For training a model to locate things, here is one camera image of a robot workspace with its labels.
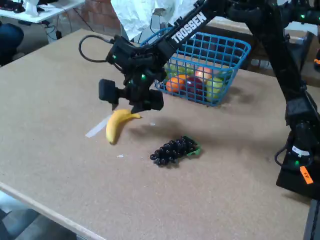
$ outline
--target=brick wall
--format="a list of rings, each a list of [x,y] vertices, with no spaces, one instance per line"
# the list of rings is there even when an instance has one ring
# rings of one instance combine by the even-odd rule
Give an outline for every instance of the brick wall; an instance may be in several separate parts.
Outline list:
[[[121,24],[111,5],[111,0],[86,0],[85,4],[75,9],[95,32],[119,33]],[[72,25],[88,29],[74,10],[68,11]]]

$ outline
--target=white tape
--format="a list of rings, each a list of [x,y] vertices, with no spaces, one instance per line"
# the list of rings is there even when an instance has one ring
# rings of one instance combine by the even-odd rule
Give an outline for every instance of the white tape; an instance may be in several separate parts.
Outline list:
[[[95,136],[98,132],[100,132],[107,125],[110,117],[111,117],[111,115],[109,115],[105,119],[103,119],[100,123],[98,123],[97,126],[95,126],[90,131],[88,131],[85,136],[87,138],[92,138],[93,136]]]

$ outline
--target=green apple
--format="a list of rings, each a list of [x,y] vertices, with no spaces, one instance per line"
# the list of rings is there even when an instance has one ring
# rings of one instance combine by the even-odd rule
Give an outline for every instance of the green apple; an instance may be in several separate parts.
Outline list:
[[[229,70],[229,71],[220,71],[218,72],[218,74],[216,75],[217,78],[222,78],[225,79],[226,81],[228,81],[231,78],[233,71]]]
[[[195,65],[194,64],[190,64],[190,63],[186,64],[186,74],[188,76],[195,75]]]
[[[221,78],[214,77],[213,80],[208,80],[206,82],[206,100],[208,102],[213,102],[219,97],[219,93],[223,89],[224,80]]]
[[[178,75],[178,70],[175,65],[170,64],[170,67],[168,67],[168,65],[166,64],[164,66],[164,68],[165,68],[165,72],[166,72],[166,77],[165,77],[166,81],[168,81],[169,79],[174,78]]]

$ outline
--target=table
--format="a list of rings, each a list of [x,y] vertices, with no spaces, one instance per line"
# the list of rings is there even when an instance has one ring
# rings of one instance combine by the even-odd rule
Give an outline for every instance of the table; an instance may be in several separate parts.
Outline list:
[[[103,131],[85,134],[112,112],[99,80],[120,87],[123,76],[80,57],[88,34],[0,68],[0,190],[94,240],[303,238],[310,201],[276,186],[273,156],[289,129],[275,78],[239,70],[221,107],[165,94],[162,111],[142,112],[110,145]],[[95,59],[109,49],[83,44]],[[309,92],[320,103],[320,90]],[[149,155],[180,135],[199,141],[201,156],[155,166]]]
[[[76,8],[84,3],[85,0],[59,0],[54,3],[48,3],[48,5],[40,5],[39,7],[43,8],[44,11],[39,12],[39,16],[36,17],[28,15],[25,12],[14,13],[13,11],[5,11],[0,9],[0,16],[39,24],[45,20],[49,20],[49,22],[51,22],[50,19],[53,17],[58,16],[70,9]],[[56,39],[56,31],[54,31],[53,27],[54,26],[50,24],[49,27],[45,29],[49,43],[52,43],[54,39]]]

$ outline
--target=black robotic arm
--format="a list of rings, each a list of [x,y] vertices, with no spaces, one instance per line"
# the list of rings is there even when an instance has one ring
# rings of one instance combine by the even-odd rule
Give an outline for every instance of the black robotic arm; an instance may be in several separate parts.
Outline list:
[[[154,80],[165,79],[164,65],[177,49],[216,16],[245,23],[263,44],[286,100],[285,120],[291,132],[285,146],[275,155],[275,161],[281,166],[277,185],[320,199],[320,163],[317,161],[320,117],[284,34],[284,27],[293,21],[320,24],[319,4],[314,5],[310,7],[303,0],[280,6],[276,0],[198,0],[192,11],[177,19],[169,32],[150,45],[137,47],[116,35],[110,41],[113,46],[104,62],[115,65],[124,74],[124,88],[119,89],[115,82],[102,79],[99,98],[111,103],[113,109],[119,98],[125,98],[133,105],[132,113],[161,110],[163,95],[150,87]],[[83,40],[79,45],[81,54]],[[280,163],[278,156],[284,151],[285,159]],[[303,166],[310,172],[313,184],[304,180],[300,171]]]

